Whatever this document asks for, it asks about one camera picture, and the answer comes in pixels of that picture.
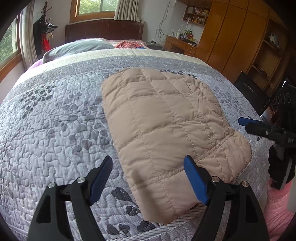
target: metal screw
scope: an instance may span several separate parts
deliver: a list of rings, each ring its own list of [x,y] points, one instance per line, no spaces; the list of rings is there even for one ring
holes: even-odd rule
[[[49,188],[53,188],[54,186],[55,186],[55,183],[54,182],[51,182],[51,183],[48,184],[48,187]]]
[[[83,182],[85,182],[85,178],[84,177],[80,177],[80,178],[77,179],[77,182],[78,183],[83,183]]]
[[[246,181],[243,181],[242,182],[242,185],[246,188],[246,187],[248,187],[249,186],[249,183],[248,182],[246,182]]]
[[[215,183],[218,183],[220,181],[220,178],[214,176],[214,177],[212,177],[212,181]]]

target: blue gripper pad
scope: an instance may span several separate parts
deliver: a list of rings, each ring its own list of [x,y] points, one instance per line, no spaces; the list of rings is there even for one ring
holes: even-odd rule
[[[204,205],[207,205],[209,201],[209,197],[207,195],[208,180],[205,179],[211,178],[210,174],[205,168],[198,167],[190,155],[184,158],[184,170],[197,199]]]
[[[241,126],[246,126],[250,122],[258,123],[258,121],[256,121],[256,120],[248,119],[248,118],[244,118],[244,117],[240,117],[239,121],[238,121],[239,125],[241,125]]]
[[[91,206],[100,199],[102,191],[105,188],[106,182],[109,179],[109,176],[113,168],[112,158],[110,156],[107,156],[99,168],[100,171],[94,179],[90,189],[89,203]]]

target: window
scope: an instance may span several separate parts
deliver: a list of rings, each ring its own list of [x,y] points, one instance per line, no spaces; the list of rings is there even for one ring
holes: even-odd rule
[[[70,23],[114,18],[118,0],[72,0]]]
[[[5,35],[0,41],[0,65],[18,50],[17,46],[17,19],[7,29]]]
[[[0,82],[21,61],[19,16],[17,16],[0,40]]]

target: red garment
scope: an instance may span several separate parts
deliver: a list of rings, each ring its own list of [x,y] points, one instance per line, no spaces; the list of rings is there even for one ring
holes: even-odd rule
[[[271,187],[272,179],[267,181],[267,202],[264,218],[270,241],[276,241],[286,230],[294,214],[287,210],[292,181],[283,190]]]
[[[41,44],[42,44],[42,50],[44,52],[51,50],[50,44],[49,44],[48,40],[46,39],[46,34],[43,34],[41,36]]]
[[[127,41],[123,41],[115,45],[115,48],[118,48],[118,49],[136,49],[141,47],[145,47],[145,45],[140,44],[138,42],[127,42]]]

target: gray pillow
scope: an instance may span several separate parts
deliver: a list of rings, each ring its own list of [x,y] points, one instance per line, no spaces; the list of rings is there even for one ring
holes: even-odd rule
[[[98,40],[79,40],[71,43],[64,44],[62,46],[51,49],[46,52],[43,56],[42,63],[47,63],[58,59],[62,56],[82,53],[92,50],[101,50],[101,49],[114,49],[115,47],[112,44],[98,41]]]

